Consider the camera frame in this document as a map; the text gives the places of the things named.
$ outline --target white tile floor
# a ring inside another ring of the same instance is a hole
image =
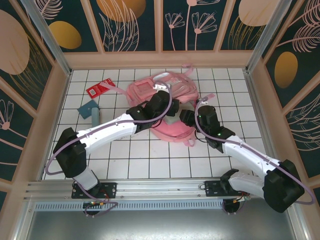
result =
[[[66,128],[84,130],[91,127],[91,117],[83,119],[77,111],[77,108],[91,100],[85,91],[87,88],[111,78],[118,87],[126,89],[134,80],[165,70],[178,73],[185,71],[180,68],[75,70],[52,144],[56,144]],[[196,83],[201,97],[208,93],[216,94],[209,104],[215,106],[221,123],[265,153],[242,70],[197,68],[189,77]],[[129,107],[123,95],[111,90],[94,100],[100,107],[101,123],[118,117]],[[198,137],[203,139],[202,134],[198,133]],[[87,163],[100,179],[220,177],[231,168],[252,174],[236,159],[208,147],[206,143],[197,140],[194,147],[186,147],[183,143],[168,143],[158,140],[149,130],[103,146],[90,155]],[[56,160],[50,170],[61,170]],[[64,174],[43,174],[42,177],[45,180],[64,178]]]

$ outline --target pink backpack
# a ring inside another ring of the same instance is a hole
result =
[[[144,101],[149,101],[157,92],[153,89],[154,82],[156,80],[161,80],[171,85],[172,97],[174,99],[178,99],[182,104],[190,101],[195,104],[198,99],[198,91],[195,83],[187,77],[192,73],[193,68],[190,64],[184,64],[182,66],[188,67],[189,70],[185,73],[168,71],[148,76],[130,84],[126,91],[114,86],[107,86],[107,84],[102,83],[102,85],[126,95],[130,107],[134,107]],[[159,139],[167,142],[183,142],[188,147],[193,147],[195,145],[195,130],[194,127],[189,127],[180,120],[172,124],[167,124],[165,121],[162,121],[160,125],[151,128],[151,131]]]

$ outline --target red package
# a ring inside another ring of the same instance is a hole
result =
[[[111,86],[116,86],[110,78],[103,80],[106,84],[109,84]],[[100,96],[101,94],[105,93],[106,91],[109,91],[109,88],[106,88],[104,86],[100,85],[100,82],[97,83],[96,85],[89,87],[86,92],[89,94],[90,98],[94,99],[95,97]]]

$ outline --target red card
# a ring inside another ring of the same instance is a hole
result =
[[[116,86],[110,78],[103,80],[106,84],[109,84],[111,86]],[[106,88],[104,86],[100,85],[100,82],[97,83],[96,85],[89,87],[86,92],[89,94],[90,98],[94,99],[95,97],[98,97],[99,95],[105,93],[106,91],[109,91],[109,88]]]

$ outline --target purple cable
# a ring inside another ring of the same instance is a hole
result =
[[[56,172],[49,172],[49,166],[50,164],[52,163],[52,161],[55,159],[55,157],[61,153],[65,148],[69,147],[70,145],[74,144],[75,142],[77,141],[80,141],[81,139],[84,139],[84,138],[87,138],[89,137],[90,135],[102,130],[102,129],[106,129],[106,128],[109,128],[111,126],[114,126],[114,125],[118,125],[118,124],[125,124],[125,123],[137,123],[137,124],[145,124],[145,123],[151,123],[151,122],[155,122],[155,121],[158,121],[159,119],[162,119],[166,114],[167,112],[169,111],[170,107],[171,107],[171,104],[172,104],[172,91],[171,91],[171,88],[163,81],[161,80],[157,80],[154,82],[154,84],[156,83],[160,83],[160,84],[163,84],[167,89],[168,89],[168,92],[169,92],[169,103],[168,103],[168,106],[166,107],[166,109],[164,110],[164,112],[162,114],[160,114],[159,116],[153,118],[153,119],[150,119],[150,120],[121,120],[121,121],[116,121],[116,122],[112,122],[110,124],[107,124],[107,125],[104,125],[104,126],[101,126],[91,132],[89,132],[88,134],[85,134],[85,135],[82,135],[80,137],[77,137],[76,139],[72,140],[72,141],[69,141],[67,142],[65,145],[63,145],[62,147],[60,147],[53,155],[52,157],[49,159],[48,163],[46,164],[45,166],[45,172],[46,174],[48,175],[56,175],[56,174],[60,174],[60,173],[63,173],[63,171],[56,171]],[[113,204],[112,207],[108,208],[107,210],[101,212],[101,213],[97,213],[96,216],[101,216],[103,214],[106,214],[108,213],[111,209],[115,208],[118,203],[115,202],[115,201],[105,201],[105,200],[99,200],[98,198],[95,198],[94,196],[90,195],[89,193],[87,193],[87,191],[82,187],[82,185],[80,183],[77,183],[79,188],[84,192],[85,195],[87,195],[89,198],[93,199],[93,200],[96,200],[98,202],[101,202],[101,203],[105,203],[105,204]],[[88,207],[85,208],[84,212],[87,216],[90,216],[88,215],[87,213],[87,209]]]
[[[210,136],[208,134],[206,134],[200,127],[200,124],[198,122],[198,110],[200,107],[200,104],[203,101],[207,101],[208,99],[213,98],[215,95],[213,93],[203,97],[200,99],[200,101],[198,102],[198,104],[196,105],[195,111],[194,111],[194,118],[195,118],[195,124],[197,126],[197,128],[199,129],[199,131],[205,135],[207,138],[215,140],[215,141],[219,141],[219,142],[223,142],[223,143],[231,143],[231,144],[235,144],[238,146],[241,146],[247,150],[249,150],[250,152],[254,153],[255,155],[257,155],[258,157],[260,157],[263,161],[269,163],[270,165],[272,165],[273,167],[277,168],[278,170],[280,170],[281,172],[283,172],[285,175],[287,175],[289,178],[291,178],[292,180],[294,180],[297,184],[299,184],[301,187],[303,187],[311,196],[311,201],[295,201],[296,204],[303,204],[303,205],[312,205],[316,202],[316,196],[314,195],[314,193],[306,186],[304,185],[300,180],[298,180],[295,176],[293,176],[292,174],[290,174],[289,172],[287,172],[286,170],[284,170],[283,168],[279,167],[278,165],[276,165],[275,163],[273,163],[272,161],[269,161],[265,156],[263,156],[262,154],[260,154],[258,151],[256,151],[255,149],[251,148],[249,145],[247,145],[246,143],[241,144],[240,142],[236,142],[236,141],[231,141],[231,140],[225,140],[225,139],[220,139],[220,138],[216,138],[213,136]]]

